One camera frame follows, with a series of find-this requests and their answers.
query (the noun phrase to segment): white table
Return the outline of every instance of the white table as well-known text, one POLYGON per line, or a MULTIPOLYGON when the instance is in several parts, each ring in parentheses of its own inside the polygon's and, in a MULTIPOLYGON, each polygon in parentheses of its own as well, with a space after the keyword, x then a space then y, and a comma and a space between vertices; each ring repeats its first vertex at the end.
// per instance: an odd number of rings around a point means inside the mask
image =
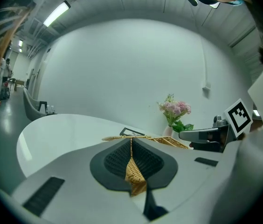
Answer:
POLYGON ((99 144, 102 138, 118 136, 124 128, 159 137, 146 131, 77 114, 57 114, 37 119, 20 134, 16 152, 26 177, 37 172, 59 156, 73 150, 99 144))

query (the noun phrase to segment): ceiling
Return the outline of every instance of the ceiling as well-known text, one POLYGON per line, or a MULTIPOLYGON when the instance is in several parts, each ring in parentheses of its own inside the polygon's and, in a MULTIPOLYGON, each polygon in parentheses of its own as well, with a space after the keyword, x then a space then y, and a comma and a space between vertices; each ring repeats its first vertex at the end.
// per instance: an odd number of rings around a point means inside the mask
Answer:
POLYGON ((74 24, 95 15, 109 12, 147 11, 171 14, 194 21, 197 26, 210 29, 231 47, 240 58, 254 82, 263 71, 257 49, 260 38, 255 22, 245 5, 220 4, 217 9, 199 3, 193 7, 187 0, 66 0, 71 8, 62 14, 50 27, 43 25, 50 13, 64 0, 34 0, 36 6, 17 36, 31 49, 32 58, 74 24))
POLYGON ((11 50, 20 53, 20 49, 21 49, 21 53, 25 56, 29 55, 29 51, 31 50, 32 46, 29 45, 29 43, 33 43, 33 41, 28 41, 27 40, 25 42, 23 42, 22 46, 19 46, 19 41, 22 40, 19 36, 14 36, 11 39, 11 50))

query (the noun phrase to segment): green leaf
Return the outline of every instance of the green leaf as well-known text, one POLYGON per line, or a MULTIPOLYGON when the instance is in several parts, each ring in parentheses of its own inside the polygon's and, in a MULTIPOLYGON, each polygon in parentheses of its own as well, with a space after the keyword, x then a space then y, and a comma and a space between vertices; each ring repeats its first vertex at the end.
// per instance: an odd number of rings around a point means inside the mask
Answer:
POLYGON ((173 102, 174 101, 174 94, 168 94, 167 98, 165 99, 167 102, 173 102))
POLYGON ((184 126, 185 130, 193 130, 194 128, 194 125, 191 125, 191 124, 187 124, 184 126))
POLYGON ((175 132, 178 132, 178 133, 181 132, 181 131, 185 131, 184 125, 183 125, 183 123, 180 120, 175 121, 174 125, 172 126, 172 128, 173 128, 173 130, 175 132))

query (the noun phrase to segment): wall outlet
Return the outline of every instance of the wall outlet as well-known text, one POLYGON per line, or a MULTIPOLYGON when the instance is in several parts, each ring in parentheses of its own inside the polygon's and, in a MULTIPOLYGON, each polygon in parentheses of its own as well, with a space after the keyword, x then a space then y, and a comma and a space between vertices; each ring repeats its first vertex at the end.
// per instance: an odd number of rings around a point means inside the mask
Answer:
POLYGON ((210 91, 211 89, 211 83, 209 81, 204 81, 202 84, 202 89, 205 91, 210 91))

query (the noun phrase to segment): cable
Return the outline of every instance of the cable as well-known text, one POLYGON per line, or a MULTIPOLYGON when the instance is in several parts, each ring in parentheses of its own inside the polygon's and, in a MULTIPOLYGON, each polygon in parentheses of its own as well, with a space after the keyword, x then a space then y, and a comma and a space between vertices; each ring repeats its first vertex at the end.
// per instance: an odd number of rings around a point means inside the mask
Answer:
POLYGON ((204 82, 203 82, 203 89, 210 90, 210 83, 209 83, 209 85, 208 85, 208 87, 207 87, 207 84, 208 84, 207 64, 206 64, 206 58, 205 58, 205 52, 204 52, 203 41, 202 41, 201 34, 200 34, 200 32, 199 32, 198 26, 197 26, 197 24, 196 24, 196 19, 195 19, 195 16, 194 16, 193 10, 192 10, 192 6, 190 6, 190 10, 191 10, 191 13, 192 13, 192 16, 193 16, 194 25, 195 25, 195 27, 196 27, 196 30, 197 30, 197 33, 198 33, 198 35, 199 35, 200 42, 201 42, 202 57, 203 57, 203 66, 204 66, 204 82))

